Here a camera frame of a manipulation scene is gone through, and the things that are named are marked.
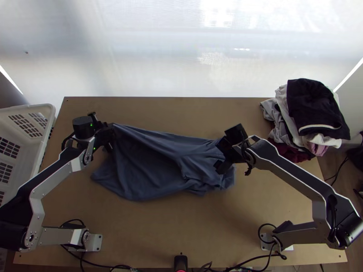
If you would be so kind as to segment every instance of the white plastic basket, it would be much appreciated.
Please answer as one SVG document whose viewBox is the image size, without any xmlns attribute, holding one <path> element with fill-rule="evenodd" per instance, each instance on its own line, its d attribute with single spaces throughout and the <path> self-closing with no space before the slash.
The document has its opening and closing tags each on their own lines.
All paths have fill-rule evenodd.
<svg viewBox="0 0 363 272">
<path fill-rule="evenodd" d="M 38 173 L 54 116 L 51 104 L 0 109 L 0 206 Z"/>
</svg>

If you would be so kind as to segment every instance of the gray clothing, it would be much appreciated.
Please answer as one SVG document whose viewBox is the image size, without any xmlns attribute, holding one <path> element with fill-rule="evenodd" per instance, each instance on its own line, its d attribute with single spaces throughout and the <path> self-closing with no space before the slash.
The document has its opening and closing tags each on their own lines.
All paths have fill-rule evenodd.
<svg viewBox="0 0 363 272">
<path fill-rule="evenodd" d="M 113 124 L 114 150 L 91 178 L 129 200 L 148 200 L 178 191 L 204 195 L 234 184 L 234 169 L 218 175 L 214 163 L 224 160 L 217 140 Z"/>
<path fill-rule="evenodd" d="M 295 147 L 291 144 L 281 113 L 275 108 L 276 104 L 277 101 L 275 98 L 268 99 L 260 103 L 261 109 L 264 113 L 264 119 L 275 123 L 275 127 L 269 134 L 269 138 L 273 139 L 276 143 L 285 143 L 288 146 Z"/>
</svg>

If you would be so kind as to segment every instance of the white curtain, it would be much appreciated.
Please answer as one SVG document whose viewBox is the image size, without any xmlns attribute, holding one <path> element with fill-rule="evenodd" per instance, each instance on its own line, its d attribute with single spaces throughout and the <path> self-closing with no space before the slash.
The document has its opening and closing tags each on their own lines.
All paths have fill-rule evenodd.
<svg viewBox="0 0 363 272">
<path fill-rule="evenodd" d="M 0 65 L 63 96 L 273 97 L 334 89 L 363 56 L 361 0 L 0 0 Z"/>
</svg>

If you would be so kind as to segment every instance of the wire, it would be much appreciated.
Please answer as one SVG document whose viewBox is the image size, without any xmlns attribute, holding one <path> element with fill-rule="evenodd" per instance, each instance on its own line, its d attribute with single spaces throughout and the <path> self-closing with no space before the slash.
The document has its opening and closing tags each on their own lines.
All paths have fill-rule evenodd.
<svg viewBox="0 0 363 272">
<path fill-rule="evenodd" d="M 362 135 L 362 142 L 360 143 L 360 146 L 363 146 L 363 131 L 360 132 L 361 135 Z M 333 186 L 333 184 L 337 181 L 338 179 L 338 175 L 339 175 L 339 172 L 340 172 L 340 169 L 343 167 L 343 165 L 349 160 L 348 156 L 346 156 L 344 158 L 344 160 L 342 161 L 342 163 L 340 164 L 339 168 L 338 168 L 338 171 L 335 173 L 334 176 L 331 176 L 330 178 L 328 179 L 325 179 L 324 181 L 328 181 L 328 180 L 331 180 L 332 178 L 335 178 L 332 182 L 332 184 L 330 186 Z"/>
<path fill-rule="evenodd" d="M 66 222 L 64 222 L 63 224 L 60 225 L 60 227 L 63 227 L 65 224 L 67 223 L 70 223 L 70 222 L 73 222 L 73 221 L 78 221 L 80 222 L 83 226 L 84 226 L 84 223 L 82 220 L 80 219 L 71 219 L 71 220 L 68 220 Z M 266 224 L 263 224 L 259 227 L 258 229 L 258 234 L 259 234 L 259 239 L 262 241 L 262 239 L 260 238 L 260 231 L 261 229 L 264 227 L 264 226 L 272 226 L 274 228 L 276 228 L 274 225 L 272 224 L 269 224 L 269 223 L 266 223 Z M 251 272 L 263 272 L 267 269 L 267 267 L 269 266 L 270 264 L 270 260 L 271 260 L 271 257 L 280 257 L 281 259 L 283 260 L 286 260 L 287 257 L 285 255 L 282 255 L 281 253 L 279 252 L 276 252 L 276 254 L 272 254 L 272 251 L 274 249 L 274 246 L 277 245 L 277 242 L 273 242 L 272 246 L 271 246 L 271 250 L 270 250 L 270 253 L 269 255 L 262 255 L 262 256 L 257 256 L 257 257 L 254 257 L 254 258 L 251 258 L 245 262 L 241 262 L 239 264 L 237 264 L 236 266 L 233 266 L 233 267 L 230 267 L 230 268 L 226 268 L 225 270 L 223 271 L 218 271 L 218 270 L 214 270 L 211 268 L 212 266 L 212 262 L 209 262 L 209 263 L 206 263 L 205 265 L 203 265 L 201 268 L 198 269 L 197 272 L 207 272 L 207 271 L 210 271 L 210 272 L 230 272 L 231 270 L 233 269 L 241 269 L 241 268 L 244 268 L 242 267 L 244 264 L 248 263 L 248 262 L 251 262 L 251 261 L 254 261 L 254 260 L 257 260 L 257 259 L 261 259 L 261 258 L 266 258 L 268 257 L 268 260 L 267 260 L 267 263 L 265 265 L 265 267 L 261 270 L 254 270 L 254 269 L 248 269 L 249 271 Z M 87 264 L 90 264 L 90 265 L 93 265 L 93 266 L 96 266 L 96 267 L 102 267 L 102 268 L 110 268 L 110 272 L 112 272 L 114 269 L 116 268 L 121 268 L 121 269 L 128 269 L 128 270 L 135 270 L 135 271 L 139 271 L 139 272 L 142 272 L 141 270 L 139 269 L 134 269 L 128 265 L 124 265 L 124 264 L 118 264 L 116 266 L 108 266 L 108 265 L 102 265 L 102 264 L 97 264 L 97 263 L 93 263 L 93 262 L 90 262 L 90 261 L 87 261 L 84 259 L 84 255 L 86 252 L 82 252 L 81 256 L 77 256 L 76 254 L 68 251 L 68 249 L 64 246 L 64 245 L 60 245 L 67 253 L 69 253 L 70 255 L 72 255 L 73 257 L 77 258 L 79 260 L 79 265 L 80 265 L 80 268 L 81 268 L 81 271 L 84 272 L 84 267 L 83 267 L 83 262 L 87 263 Z"/>
<path fill-rule="evenodd" d="M 71 222 L 74 222 L 74 221 L 78 221 L 84 226 L 84 222 L 81 219 L 71 219 L 71 220 L 65 221 L 63 224 L 61 224 L 60 228 L 63 227 L 65 224 L 68 224 L 68 223 L 71 223 Z"/>
<path fill-rule="evenodd" d="M 335 233 L 337 231 L 336 221 L 337 221 L 337 212 L 335 211 L 335 206 L 333 205 L 332 201 L 329 201 L 330 210 L 332 213 L 332 225 L 328 235 L 329 241 L 334 241 Z"/>
<path fill-rule="evenodd" d="M 85 272 L 85 271 L 84 271 L 84 268 L 83 268 L 83 264 L 82 264 L 82 263 L 83 263 L 83 257 L 84 257 L 84 255 L 85 255 L 85 253 L 86 253 L 86 252 L 82 252 L 81 258 L 79 259 L 79 266 L 81 267 L 81 271 L 82 271 L 82 272 Z"/>
<path fill-rule="evenodd" d="M 251 262 L 251 261 L 254 261 L 254 260 L 257 260 L 257 259 L 261 259 L 261 258 L 266 258 L 266 257 L 268 257 L 268 260 L 267 260 L 267 263 L 266 263 L 265 267 L 264 267 L 264 268 L 262 268 L 261 270 L 255 270 L 255 269 L 250 269 L 250 268 L 248 269 L 248 270 L 253 271 L 253 272 L 263 272 L 263 271 L 265 271 L 265 270 L 269 267 L 271 257 L 277 257 L 277 256 L 278 256 L 278 257 L 280 257 L 281 259 L 286 260 L 286 259 L 287 259 L 287 257 L 286 257 L 285 255 L 282 255 L 282 254 L 281 254 L 281 253 L 279 253 L 279 252 L 277 252 L 276 254 L 272 254 L 272 251 L 273 251 L 273 249 L 274 249 L 274 246 L 275 246 L 275 245 L 277 245 L 277 242 L 274 242 L 274 243 L 272 244 L 272 247 L 271 247 L 271 249 L 270 249 L 270 253 L 269 253 L 269 255 L 262 255 L 262 256 L 257 256 L 257 257 L 251 258 L 251 259 L 249 259 L 249 260 L 247 260 L 247 261 L 245 261 L 245 262 L 241 262 L 241 263 L 237 264 L 236 266 L 233 266 L 233 267 L 227 268 L 227 269 L 225 270 L 225 272 L 229 272 L 229 271 L 231 271 L 231 270 L 233 270 L 233 269 L 244 268 L 244 267 L 243 267 L 243 265 L 244 265 L 244 264 L 246 264 L 246 263 L 248 263 L 248 262 Z"/>
<path fill-rule="evenodd" d="M 338 176 L 339 176 L 339 173 L 340 173 L 340 169 L 342 169 L 343 165 L 348 161 L 348 156 L 345 157 L 345 159 L 343 160 L 343 162 L 340 164 L 339 168 L 338 168 L 338 171 L 335 173 L 334 176 L 328 178 L 328 179 L 325 179 L 324 181 L 328 181 L 328 180 L 331 180 L 332 178 L 335 178 L 332 182 L 332 184 L 330 186 L 333 186 L 333 184 L 337 181 L 338 179 Z"/>
<path fill-rule="evenodd" d="M 273 224 L 269 224 L 269 223 L 266 223 L 266 224 L 262 224 L 259 228 L 258 228 L 258 230 L 257 230 L 257 235 L 258 235 L 258 239 L 260 239 L 262 242 L 264 242 L 264 243 L 266 243 L 266 244 L 272 244 L 272 243 L 275 243 L 275 241 L 269 241 L 269 242 L 267 242 L 267 241 L 265 241 L 265 240 L 263 240 L 261 237 L 261 229 L 264 227 L 264 226 L 271 226 L 271 227 L 274 227 L 274 228 L 276 228 L 276 226 L 274 226 Z"/>
<path fill-rule="evenodd" d="M 267 243 L 267 244 L 272 244 L 271 246 L 271 249 L 270 249 L 270 253 L 268 255 L 261 255 L 261 256 L 257 256 L 257 257 L 254 257 L 254 258 L 251 258 L 247 261 L 244 261 L 244 262 L 241 262 L 233 267 L 228 267 L 226 268 L 225 270 L 223 271 L 218 271 L 218 270 L 214 270 L 211 268 L 212 266 L 212 262 L 208 262 L 206 263 L 205 265 L 203 265 L 201 268 L 198 269 L 197 272 L 207 272 L 207 271 L 210 271 L 210 272 L 230 272 L 231 270 L 233 269 L 241 269 L 241 268 L 244 268 L 246 270 L 249 270 L 251 272 L 263 272 L 265 271 L 268 267 L 269 267 L 269 264 L 270 264 L 270 260 L 271 260 L 271 257 L 280 257 L 281 259 L 283 260 L 286 260 L 287 257 L 285 255 L 282 255 L 280 252 L 276 252 L 276 254 L 272 254 L 272 251 L 274 249 L 274 246 L 277 245 L 277 242 L 276 241 L 265 241 L 261 238 L 261 229 L 265 226 L 271 226 L 271 227 L 274 227 L 276 228 L 273 224 L 270 224 L 270 223 L 266 223 L 266 224 L 262 224 L 259 228 L 258 228 L 258 231 L 257 231 L 257 234 L 258 234 L 258 238 L 264 242 L 264 243 Z M 261 270 L 255 270 L 255 269 L 250 269 L 250 268 L 245 268 L 243 267 L 243 265 L 245 265 L 246 263 L 249 263 L 251 261 L 254 261 L 254 260 L 257 260 L 257 259 L 261 259 L 261 258 L 268 258 L 267 260 L 267 263 L 265 265 L 264 268 L 262 268 Z"/>
<path fill-rule="evenodd" d="M 71 220 L 68 220 L 68 221 L 64 222 L 63 224 L 61 224 L 60 228 L 63 227 L 65 224 L 73 222 L 73 221 L 78 221 L 84 226 L 84 223 L 83 223 L 83 221 L 81 219 L 71 219 Z M 115 269 L 115 268 L 128 269 L 128 270 L 133 269 L 132 267 L 130 267 L 128 265 L 124 265 L 124 264 L 118 264 L 116 266 L 109 266 L 109 265 L 102 265 L 102 264 L 93 263 L 93 262 L 90 262 L 90 261 L 87 261 L 87 260 L 84 259 L 84 255 L 85 255 L 86 252 L 82 252 L 81 256 L 77 256 L 76 254 L 68 251 L 68 249 L 64 245 L 60 245 L 60 246 L 67 253 L 69 253 L 70 255 L 72 255 L 73 257 L 75 257 L 75 258 L 77 258 L 79 260 L 79 265 L 81 267 L 82 272 L 84 272 L 83 262 L 88 263 L 88 264 L 93 265 L 93 266 L 96 266 L 96 267 L 110 268 L 111 269 L 110 271 L 113 271 L 113 269 Z"/>
</svg>

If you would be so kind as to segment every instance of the table surface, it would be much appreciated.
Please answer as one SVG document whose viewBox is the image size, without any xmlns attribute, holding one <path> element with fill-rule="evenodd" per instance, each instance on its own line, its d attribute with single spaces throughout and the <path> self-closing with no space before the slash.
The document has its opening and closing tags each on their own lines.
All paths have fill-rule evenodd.
<svg viewBox="0 0 363 272">
<path fill-rule="evenodd" d="M 72 119 L 95 111 L 101 121 L 148 130 L 216 139 L 224 130 L 242 123 L 249 135 L 267 137 L 270 125 L 263 119 L 263 98 L 155 98 L 65 97 L 44 156 L 43 168 L 57 160 L 62 140 L 72 132 Z M 213 261 L 213 267 L 229 267 L 265 255 L 257 229 L 263 223 L 280 225 L 312 221 L 311 201 L 268 171 L 254 169 L 244 176 L 246 165 L 236 166 L 235 185 L 222 192 L 199 197 L 187 192 L 147 202 L 131 202 L 90 179 L 104 158 L 98 150 L 94 161 L 72 174 L 44 199 L 43 225 L 59 226 L 82 219 L 92 233 L 101 233 L 100 252 L 87 253 L 92 262 L 132 267 L 172 267 L 173 257 L 188 256 L 189 267 Z M 299 164 L 322 178 L 318 161 Z M 325 244 L 294 245 L 288 259 L 271 259 L 271 265 L 346 262 L 344 251 Z M 250 263 L 264 266 L 267 259 Z M 16 253 L 15 263 L 78 266 L 79 261 L 60 246 L 38 246 Z"/>
</svg>

